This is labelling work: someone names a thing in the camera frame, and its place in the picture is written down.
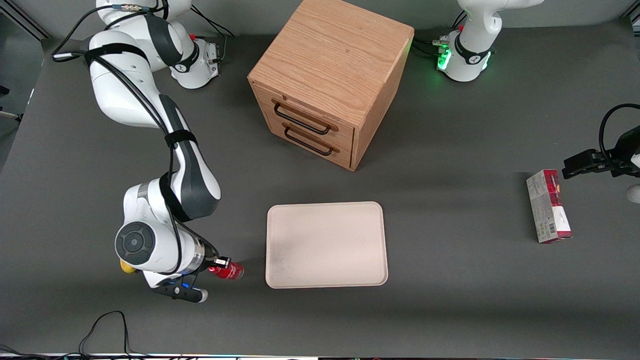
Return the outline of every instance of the wooden cabinet top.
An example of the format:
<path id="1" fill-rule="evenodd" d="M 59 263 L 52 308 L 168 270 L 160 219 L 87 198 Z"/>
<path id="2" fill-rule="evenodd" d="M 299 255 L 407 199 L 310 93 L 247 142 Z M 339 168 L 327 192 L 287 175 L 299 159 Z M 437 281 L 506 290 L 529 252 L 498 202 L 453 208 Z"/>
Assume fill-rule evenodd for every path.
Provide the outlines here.
<path id="1" fill-rule="evenodd" d="M 412 27 L 344 1 L 304 0 L 248 77 L 360 127 L 412 37 Z"/>

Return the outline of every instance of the green led light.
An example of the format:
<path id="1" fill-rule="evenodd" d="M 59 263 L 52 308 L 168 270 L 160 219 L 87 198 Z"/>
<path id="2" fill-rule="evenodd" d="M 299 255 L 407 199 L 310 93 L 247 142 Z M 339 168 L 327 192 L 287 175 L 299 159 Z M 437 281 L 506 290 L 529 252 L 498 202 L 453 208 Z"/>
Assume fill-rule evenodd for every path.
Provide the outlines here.
<path id="1" fill-rule="evenodd" d="M 438 68 L 440 68 L 440 70 L 445 70 L 449 64 L 449 59 L 451 59 L 451 50 L 447 49 L 446 52 L 442 53 L 438 59 Z"/>
<path id="2" fill-rule="evenodd" d="M 486 69 L 486 65 L 489 63 L 489 58 L 491 57 L 491 51 L 489 51 L 489 53 L 486 55 L 486 61 L 484 62 L 484 65 L 482 65 L 482 69 Z"/>

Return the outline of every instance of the floor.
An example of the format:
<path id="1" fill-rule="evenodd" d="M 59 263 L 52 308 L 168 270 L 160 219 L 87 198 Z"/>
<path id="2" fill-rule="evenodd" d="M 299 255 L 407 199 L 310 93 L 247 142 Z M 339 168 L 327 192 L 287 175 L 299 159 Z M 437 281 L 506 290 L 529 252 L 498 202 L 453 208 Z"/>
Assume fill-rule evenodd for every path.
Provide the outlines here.
<path id="1" fill-rule="evenodd" d="M 3 111 L 24 113 L 42 65 L 40 42 L 0 14 L 0 85 L 10 90 L 0 95 Z M 0 171 L 18 131 L 19 123 L 0 117 Z"/>

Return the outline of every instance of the gray table surface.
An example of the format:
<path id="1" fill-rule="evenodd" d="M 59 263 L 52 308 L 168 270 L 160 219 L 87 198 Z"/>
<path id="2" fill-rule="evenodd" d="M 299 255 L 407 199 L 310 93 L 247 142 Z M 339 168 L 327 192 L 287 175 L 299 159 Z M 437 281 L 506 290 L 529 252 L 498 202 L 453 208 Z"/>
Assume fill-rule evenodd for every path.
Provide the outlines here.
<path id="1" fill-rule="evenodd" d="M 2 343 L 73 351 L 96 317 L 121 309 L 143 352 L 640 357 L 640 206 L 625 198 L 634 180 L 562 181 L 575 237 L 553 245 L 536 242 L 524 183 L 596 147 L 604 113 L 637 102 L 628 21 L 505 29 L 473 83 L 410 55 L 355 173 L 269 133 L 246 75 L 272 38 L 230 40 L 222 76 L 199 90 L 156 74 L 222 188 L 193 227 L 246 266 L 237 282 L 201 276 L 204 304 L 152 293 L 113 250 L 124 191 L 166 170 L 159 131 L 104 116 L 80 61 L 45 61 L 0 177 Z M 634 111 L 612 119 L 610 144 L 637 125 Z M 271 206 L 362 200 L 385 212 L 386 284 L 267 287 Z M 120 351 L 120 326 L 105 319 L 89 350 Z"/>

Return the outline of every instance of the cardboard box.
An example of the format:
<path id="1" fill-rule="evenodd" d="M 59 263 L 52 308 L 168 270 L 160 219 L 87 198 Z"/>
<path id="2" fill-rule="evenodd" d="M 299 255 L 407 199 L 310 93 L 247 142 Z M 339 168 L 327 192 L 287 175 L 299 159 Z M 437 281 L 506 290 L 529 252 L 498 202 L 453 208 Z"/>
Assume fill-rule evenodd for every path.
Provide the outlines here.
<path id="1" fill-rule="evenodd" d="M 546 169 L 527 179 L 538 242 L 555 243 L 572 237 L 562 202 L 558 171 Z"/>

